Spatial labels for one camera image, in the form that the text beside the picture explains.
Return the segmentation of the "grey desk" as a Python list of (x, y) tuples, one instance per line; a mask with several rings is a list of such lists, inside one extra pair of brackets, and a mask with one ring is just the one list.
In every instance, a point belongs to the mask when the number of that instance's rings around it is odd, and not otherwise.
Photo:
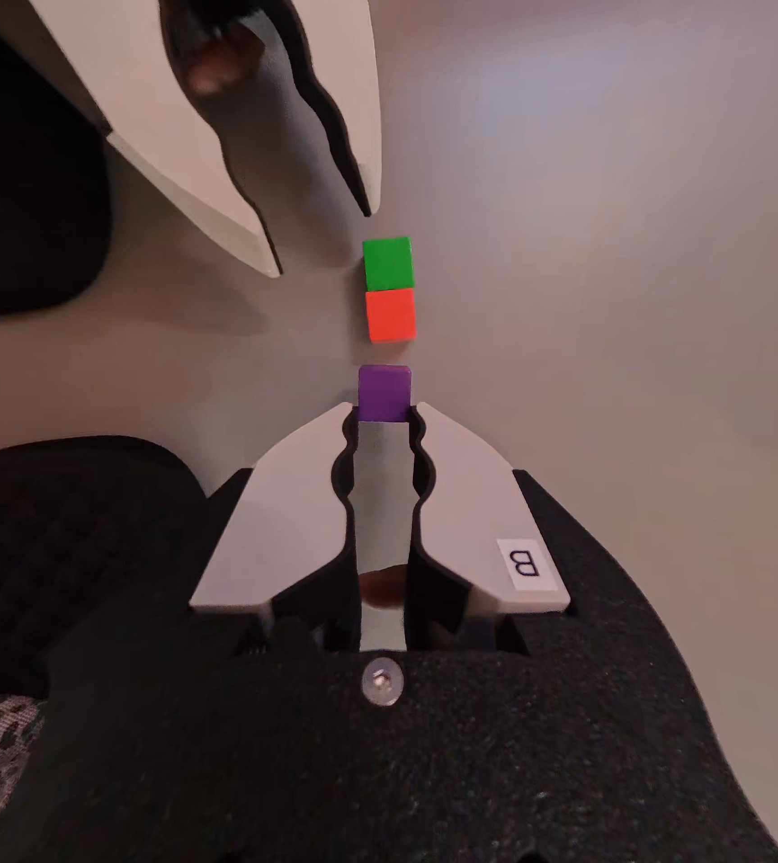
[[(373, 2), (380, 210), (268, 50), (201, 107), (284, 275), (107, 151), (96, 283), (0, 320), (0, 449), (152, 440), (216, 489), (400, 362), (644, 591), (778, 841), (778, 2)], [(362, 242), (409, 236), (416, 339)]]

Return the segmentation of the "person's left hand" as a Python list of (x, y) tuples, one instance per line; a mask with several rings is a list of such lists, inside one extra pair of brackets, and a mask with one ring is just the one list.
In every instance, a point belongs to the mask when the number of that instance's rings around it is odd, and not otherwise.
[(188, 57), (184, 80), (189, 93), (208, 98), (252, 78), (265, 54), (265, 42), (234, 20)]

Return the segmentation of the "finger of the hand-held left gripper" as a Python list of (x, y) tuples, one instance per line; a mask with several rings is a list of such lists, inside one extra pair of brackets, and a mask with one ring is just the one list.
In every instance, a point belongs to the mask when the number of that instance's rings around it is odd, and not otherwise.
[(168, 61), (156, 1), (31, 1), (111, 128), (108, 143), (206, 237), (277, 278), (258, 211), (230, 176), (222, 144)]
[(381, 109), (367, 1), (258, 1), (286, 51), (298, 94), (366, 217), (380, 207)]

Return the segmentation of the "green cube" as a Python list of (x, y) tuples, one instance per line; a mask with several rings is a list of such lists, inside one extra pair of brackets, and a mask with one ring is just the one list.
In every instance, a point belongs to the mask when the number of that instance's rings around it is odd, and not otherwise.
[(362, 253), (368, 292), (416, 286), (409, 236), (365, 240)]

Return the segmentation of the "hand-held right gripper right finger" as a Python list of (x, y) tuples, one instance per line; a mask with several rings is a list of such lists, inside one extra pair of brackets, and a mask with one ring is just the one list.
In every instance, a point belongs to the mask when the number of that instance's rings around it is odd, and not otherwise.
[(570, 603), (510, 463), (425, 402), (411, 413), (414, 487), (409, 610), (561, 613)]

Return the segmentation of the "orange cube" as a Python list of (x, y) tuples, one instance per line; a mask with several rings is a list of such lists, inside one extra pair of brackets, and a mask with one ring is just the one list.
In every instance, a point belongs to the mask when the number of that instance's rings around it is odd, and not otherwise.
[(366, 291), (365, 301), (371, 343), (400, 343), (416, 339), (414, 288)]

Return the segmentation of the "purple cube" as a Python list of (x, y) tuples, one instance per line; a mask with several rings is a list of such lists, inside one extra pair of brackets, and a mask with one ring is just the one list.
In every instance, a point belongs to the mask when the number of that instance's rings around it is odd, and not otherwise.
[(368, 364), (358, 377), (358, 419), (362, 423), (401, 424), (411, 410), (411, 369), (405, 365)]

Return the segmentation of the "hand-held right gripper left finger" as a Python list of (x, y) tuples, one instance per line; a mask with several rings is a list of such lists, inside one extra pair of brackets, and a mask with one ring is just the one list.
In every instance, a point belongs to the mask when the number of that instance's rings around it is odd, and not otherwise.
[(192, 594), (204, 613), (265, 625), (361, 628), (355, 546), (358, 409), (342, 402), (292, 432), (254, 465)]

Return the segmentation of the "person's right hand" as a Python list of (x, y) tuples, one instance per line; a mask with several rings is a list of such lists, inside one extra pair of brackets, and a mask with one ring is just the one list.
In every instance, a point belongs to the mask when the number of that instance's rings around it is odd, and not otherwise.
[(362, 573), (362, 602), (375, 609), (400, 609), (405, 603), (406, 565), (394, 565)]

